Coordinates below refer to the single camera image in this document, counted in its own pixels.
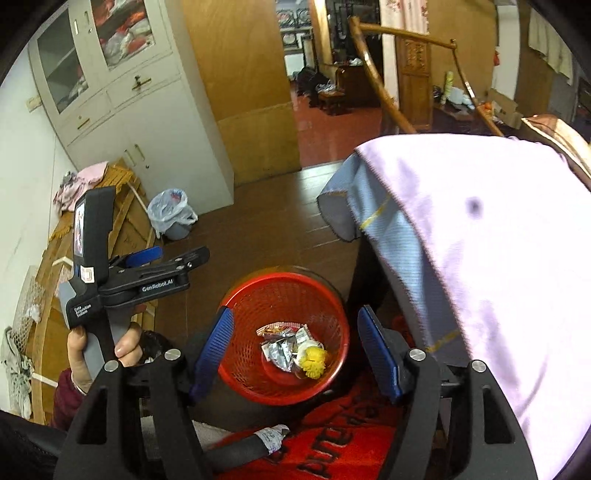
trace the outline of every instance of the red floor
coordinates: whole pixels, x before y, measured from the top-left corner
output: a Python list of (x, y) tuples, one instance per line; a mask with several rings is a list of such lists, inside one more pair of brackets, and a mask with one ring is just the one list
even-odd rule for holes
[(308, 97), (298, 97), (293, 90), (291, 98), (302, 168), (345, 160), (355, 147), (379, 134), (379, 108), (354, 108), (350, 113), (330, 116), (319, 108), (310, 108)]

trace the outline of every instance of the yellow flower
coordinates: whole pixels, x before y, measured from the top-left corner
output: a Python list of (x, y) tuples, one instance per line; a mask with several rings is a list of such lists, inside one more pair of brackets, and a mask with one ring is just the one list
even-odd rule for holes
[(306, 372), (307, 377), (318, 380), (326, 369), (324, 364), (325, 359), (325, 350), (317, 346), (311, 346), (306, 349), (306, 353), (300, 366), (302, 370)]

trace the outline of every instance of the red sleeve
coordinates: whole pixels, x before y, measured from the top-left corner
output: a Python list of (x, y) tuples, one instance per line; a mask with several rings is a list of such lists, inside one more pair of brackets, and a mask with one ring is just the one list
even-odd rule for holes
[(84, 395), (72, 383), (72, 371), (69, 368), (64, 370), (60, 374), (56, 392), (53, 395), (53, 418), (50, 425), (67, 431), (83, 400)]

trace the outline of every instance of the cabinet drawer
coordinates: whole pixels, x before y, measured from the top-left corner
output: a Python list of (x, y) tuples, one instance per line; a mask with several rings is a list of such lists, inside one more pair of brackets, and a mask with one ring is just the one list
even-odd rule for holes
[(177, 59), (169, 55), (142, 68), (132, 70), (107, 87), (107, 93), (117, 108), (119, 105), (149, 92), (154, 87), (178, 76)]
[(61, 140), (69, 145), (107, 113), (111, 111), (109, 99), (104, 93), (99, 93), (76, 109), (76, 113), (61, 126)]

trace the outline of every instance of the cardboard box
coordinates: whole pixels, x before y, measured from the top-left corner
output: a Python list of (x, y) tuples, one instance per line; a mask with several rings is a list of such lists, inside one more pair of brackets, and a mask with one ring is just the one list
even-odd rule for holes
[(495, 116), (505, 125), (511, 128), (519, 129), (523, 114), (517, 111), (517, 103), (509, 97), (497, 92), (494, 88), (488, 91), (488, 102), (492, 102), (492, 109)]

